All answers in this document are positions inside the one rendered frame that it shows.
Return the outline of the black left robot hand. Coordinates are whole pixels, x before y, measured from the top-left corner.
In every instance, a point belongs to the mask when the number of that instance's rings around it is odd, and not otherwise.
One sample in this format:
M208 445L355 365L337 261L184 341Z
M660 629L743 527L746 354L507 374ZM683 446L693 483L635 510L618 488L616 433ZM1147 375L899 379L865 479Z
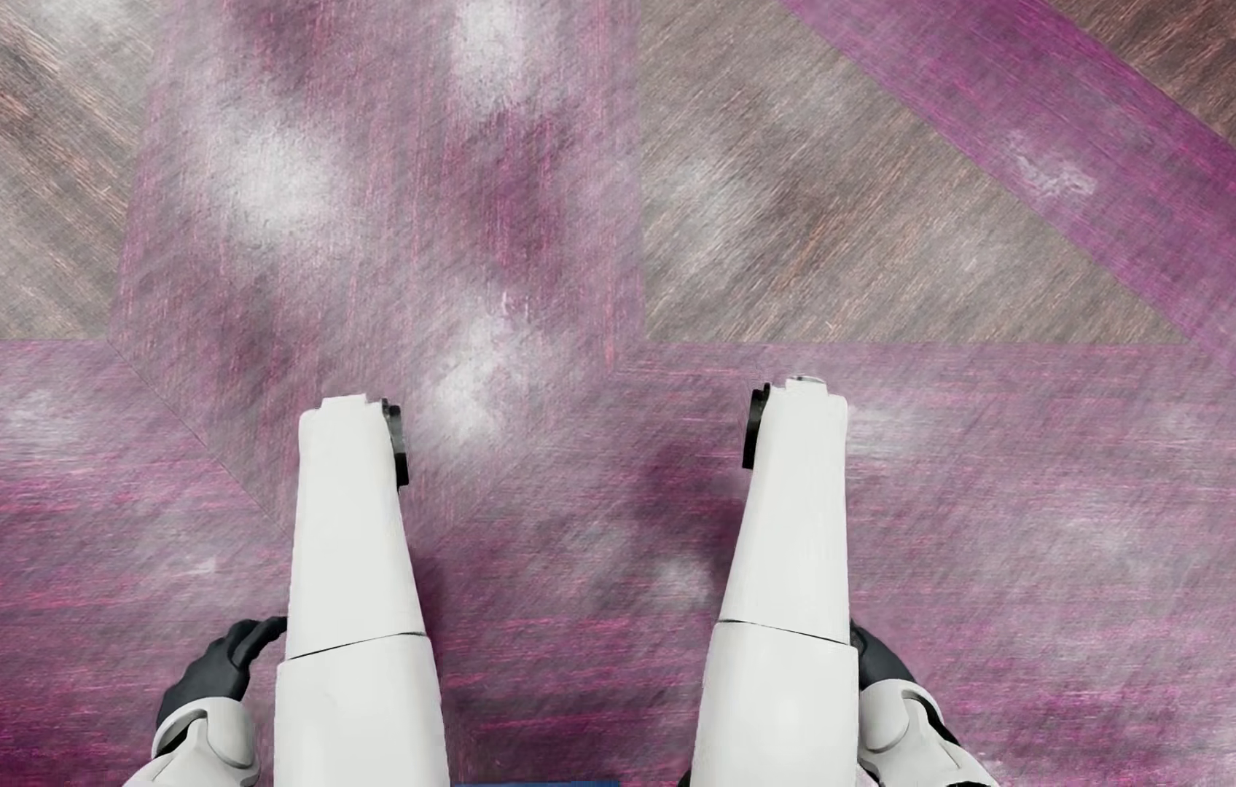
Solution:
M250 682L250 667L265 647L288 629L288 617L242 619L227 633L206 645L199 657L183 670L180 680L162 694L156 724L172 717L173 710L195 701L222 697L242 701Z

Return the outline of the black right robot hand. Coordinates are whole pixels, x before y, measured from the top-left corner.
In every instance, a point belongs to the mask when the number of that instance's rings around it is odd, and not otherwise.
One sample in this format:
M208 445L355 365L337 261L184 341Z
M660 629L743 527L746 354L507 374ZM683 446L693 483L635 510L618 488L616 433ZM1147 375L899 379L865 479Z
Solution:
M868 689L873 684L885 681L918 683L907 668L907 663L854 619L850 621L849 638L852 646L857 650L858 689Z

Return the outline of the white right robot leg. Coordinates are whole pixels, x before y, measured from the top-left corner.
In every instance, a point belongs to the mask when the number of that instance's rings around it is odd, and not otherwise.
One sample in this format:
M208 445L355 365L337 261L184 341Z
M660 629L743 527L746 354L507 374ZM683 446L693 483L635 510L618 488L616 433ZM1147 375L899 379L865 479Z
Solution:
M688 787L854 787L845 436L818 378L751 398L751 471L702 676Z

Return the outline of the white robot leg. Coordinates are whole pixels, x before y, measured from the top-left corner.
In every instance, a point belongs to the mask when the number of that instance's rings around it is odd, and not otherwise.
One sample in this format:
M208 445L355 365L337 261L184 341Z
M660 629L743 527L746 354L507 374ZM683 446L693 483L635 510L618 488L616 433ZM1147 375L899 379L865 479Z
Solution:
M358 393L302 413L274 787L452 787L405 484L398 406Z
M845 436L818 378L751 398L751 471L702 676L688 787L854 787Z

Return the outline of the white left robot leg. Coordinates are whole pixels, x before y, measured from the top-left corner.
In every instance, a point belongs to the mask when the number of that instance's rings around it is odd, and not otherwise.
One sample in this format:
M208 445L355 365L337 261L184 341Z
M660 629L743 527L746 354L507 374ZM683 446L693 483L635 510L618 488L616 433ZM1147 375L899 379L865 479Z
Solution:
M274 787L452 787L405 484L398 406L358 393L302 413Z

